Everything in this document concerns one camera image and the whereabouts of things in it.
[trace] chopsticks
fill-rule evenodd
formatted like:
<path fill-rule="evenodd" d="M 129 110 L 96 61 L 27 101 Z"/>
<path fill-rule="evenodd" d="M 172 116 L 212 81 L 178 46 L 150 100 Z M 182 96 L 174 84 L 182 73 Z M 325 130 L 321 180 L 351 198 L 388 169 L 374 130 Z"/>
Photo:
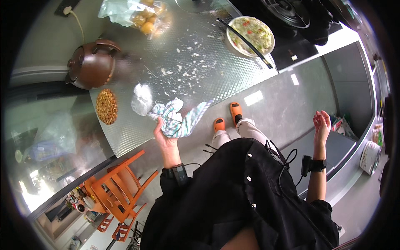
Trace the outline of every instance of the chopsticks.
<path fill-rule="evenodd" d="M 272 69 L 272 65 L 265 59 L 265 57 L 246 39 L 244 38 L 239 32 L 237 32 L 234 28 L 229 26 L 223 20 L 217 18 L 223 25 L 225 25 L 228 29 L 230 29 L 233 33 L 235 33 L 240 39 L 242 39 L 256 54 L 261 60 L 267 65 L 269 69 Z"/>

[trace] white bowl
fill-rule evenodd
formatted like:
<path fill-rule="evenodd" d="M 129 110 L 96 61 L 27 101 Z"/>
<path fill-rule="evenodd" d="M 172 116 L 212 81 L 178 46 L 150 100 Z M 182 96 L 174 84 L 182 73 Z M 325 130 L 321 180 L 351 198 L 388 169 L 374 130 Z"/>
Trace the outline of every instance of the white bowl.
<path fill-rule="evenodd" d="M 254 18 L 254 17 L 252 17 L 252 16 L 238 16 L 238 17 L 232 19 L 232 20 L 229 22 L 229 26 L 232 25 L 232 23 L 234 22 L 234 20 L 239 19 L 239 18 L 245 18 L 245 17 L 247 17 L 247 18 Z M 244 58 L 254 58 L 254 57 L 258 57 L 257 54 L 251 54 L 251 53 L 249 53 L 249 52 L 247 52 L 247 51 L 243 51 L 243 50 L 238 49 L 238 47 L 236 47 L 236 46 L 233 44 L 232 39 L 230 38 L 228 31 L 229 31 L 229 28 L 226 28 L 225 44 L 226 44 L 226 47 L 228 48 L 228 50 L 229 50 L 230 52 L 232 52 L 233 54 L 235 54 L 235 55 L 237 55 L 237 56 L 244 57 Z M 272 46 L 271 46 L 271 48 L 270 48 L 269 50 L 267 50 L 267 51 L 263 54 L 263 56 L 266 56 L 266 55 L 268 55 L 269 53 L 271 53 L 272 50 L 274 49 L 274 47 L 275 47 L 275 37 L 274 37 L 274 34 L 272 34 Z"/>

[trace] slipper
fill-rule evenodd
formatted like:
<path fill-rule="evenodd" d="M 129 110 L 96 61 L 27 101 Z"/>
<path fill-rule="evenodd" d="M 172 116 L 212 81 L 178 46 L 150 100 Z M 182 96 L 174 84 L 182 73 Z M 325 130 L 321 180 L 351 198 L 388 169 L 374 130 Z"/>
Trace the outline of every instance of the slipper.
<path fill-rule="evenodd" d="M 214 121 L 214 132 L 218 130 L 225 130 L 225 120 L 223 118 L 217 118 Z"/>
<path fill-rule="evenodd" d="M 243 118 L 242 117 L 242 107 L 237 102 L 232 102 L 230 104 L 230 114 L 232 115 L 233 123 L 235 127 L 238 125 L 238 122 Z"/>

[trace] black jacket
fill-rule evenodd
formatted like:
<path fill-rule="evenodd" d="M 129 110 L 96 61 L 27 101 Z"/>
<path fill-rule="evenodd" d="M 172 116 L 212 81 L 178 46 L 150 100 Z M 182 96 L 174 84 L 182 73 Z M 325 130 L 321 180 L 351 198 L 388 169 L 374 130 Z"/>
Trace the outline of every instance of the black jacket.
<path fill-rule="evenodd" d="M 336 247 L 330 204 L 300 200 L 285 169 L 280 183 L 292 204 L 278 184 L 282 168 L 261 143 L 240 138 L 222 145 L 183 188 L 162 174 L 163 195 L 147 218 L 140 249 L 220 249 L 247 225 L 260 249 L 329 249 L 304 216 Z"/>

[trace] brown teapot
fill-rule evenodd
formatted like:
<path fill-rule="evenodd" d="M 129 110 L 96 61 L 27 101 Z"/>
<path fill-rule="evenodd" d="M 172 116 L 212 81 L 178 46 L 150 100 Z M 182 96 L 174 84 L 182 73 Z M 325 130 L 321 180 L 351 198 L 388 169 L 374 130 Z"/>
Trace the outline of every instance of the brown teapot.
<path fill-rule="evenodd" d="M 113 41 L 98 39 L 76 49 L 68 61 L 66 84 L 90 90 L 106 84 L 115 67 L 114 55 L 121 48 Z"/>

